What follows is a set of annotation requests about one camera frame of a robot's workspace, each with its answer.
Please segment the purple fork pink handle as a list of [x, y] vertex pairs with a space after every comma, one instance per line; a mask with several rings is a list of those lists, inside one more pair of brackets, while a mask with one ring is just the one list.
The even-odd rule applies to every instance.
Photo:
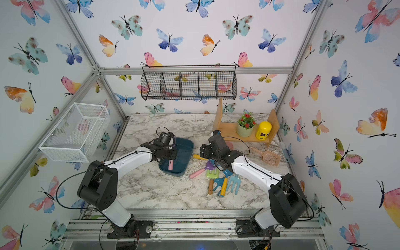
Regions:
[[168, 164], [168, 170], [171, 171], [174, 168], [174, 160], [170, 160]]

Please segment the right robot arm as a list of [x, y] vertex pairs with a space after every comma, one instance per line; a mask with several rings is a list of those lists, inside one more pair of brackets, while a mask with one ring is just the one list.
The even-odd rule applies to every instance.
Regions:
[[289, 229], [306, 212], [308, 203], [296, 177], [268, 171], [247, 159], [242, 152], [230, 150], [220, 131], [215, 130], [208, 143], [200, 147], [200, 156], [214, 160], [218, 168], [228, 169], [268, 193], [269, 206], [251, 219], [257, 229], [276, 225]]

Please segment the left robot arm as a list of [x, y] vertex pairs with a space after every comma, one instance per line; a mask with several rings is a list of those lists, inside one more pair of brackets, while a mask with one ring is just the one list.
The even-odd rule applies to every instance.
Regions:
[[176, 156], [176, 136], [163, 132], [120, 158], [90, 163], [77, 195], [104, 214], [114, 226], [127, 232], [134, 228], [134, 216], [117, 199], [119, 179], [141, 165], [159, 160], [172, 161]]

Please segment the teal rake yellow handle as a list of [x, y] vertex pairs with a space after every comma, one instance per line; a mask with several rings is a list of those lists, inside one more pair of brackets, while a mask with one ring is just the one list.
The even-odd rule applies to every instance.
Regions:
[[193, 158], [210, 161], [211, 164], [215, 167], [215, 161], [214, 161], [213, 159], [206, 159], [206, 158], [204, 158], [204, 157], [201, 157], [201, 156], [198, 155], [198, 154], [193, 154]]

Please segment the teal plastic storage box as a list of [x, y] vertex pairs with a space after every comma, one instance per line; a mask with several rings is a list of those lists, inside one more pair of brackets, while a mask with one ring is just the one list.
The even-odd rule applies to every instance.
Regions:
[[191, 140], [176, 138], [176, 146], [177, 156], [174, 160], [172, 170], [169, 170], [169, 161], [168, 160], [160, 160], [158, 167], [165, 174], [181, 177], [185, 174], [189, 161], [192, 158], [194, 143]]

